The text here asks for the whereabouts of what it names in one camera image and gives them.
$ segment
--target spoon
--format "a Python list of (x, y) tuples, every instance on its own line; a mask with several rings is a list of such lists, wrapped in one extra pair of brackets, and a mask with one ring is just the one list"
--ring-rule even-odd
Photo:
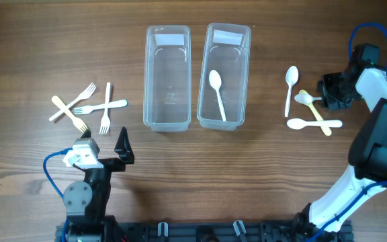
[(328, 126), (331, 128), (340, 128), (343, 125), (343, 122), (340, 120), (325, 120), (325, 121), (304, 121), (300, 118), (292, 118), (286, 123), (289, 128), (301, 129), (305, 126)]
[[(310, 110), (312, 110), (312, 113), (313, 113), (314, 117), (316, 118), (316, 120), (323, 121), (322, 116), (319, 114), (319, 112), (317, 112), (316, 108), (313, 106), (313, 103), (312, 103), (312, 101), (310, 101), (310, 99), (313, 101), (313, 99), (322, 99), (322, 98), (312, 97), (311, 95), (308, 94), (308, 92), (306, 90), (300, 90), (300, 94), (295, 96), (295, 101), (297, 101), (301, 104), (307, 105), (310, 108)], [(321, 126), (320, 129), (322, 130), (322, 132), (326, 136), (330, 136), (333, 133), (331, 131), (331, 129), (327, 126)]]
[(208, 75), (208, 80), (210, 81), (210, 85), (216, 90), (216, 95), (218, 96), (218, 103), (220, 109), (220, 115), (222, 116), (222, 120), (226, 121), (225, 110), (223, 109), (222, 98), (220, 97), (220, 86), (222, 85), (222, 79), (217, 71), (212, 70)]
[(301, 93), (301, 91), (300, 91), (300, 94), (297, 94), (295, 96), (295, 101), (299, 102), (300, 104), (305, 104), (307, 106), (316, 100), (322, 100), (322, 98), (321, 97), (312, 97), (307, 92)]
[(291, 66), (286, 73), (286, 83), (288, 83), (288, 96), (286, 97), (286, 106), (285, 106), (285, 117), (289, 115), (289, 106), (290, 106), (290, 95), (292, 92), (292, 87), (298, 81), (298, 69), (295, 66)]

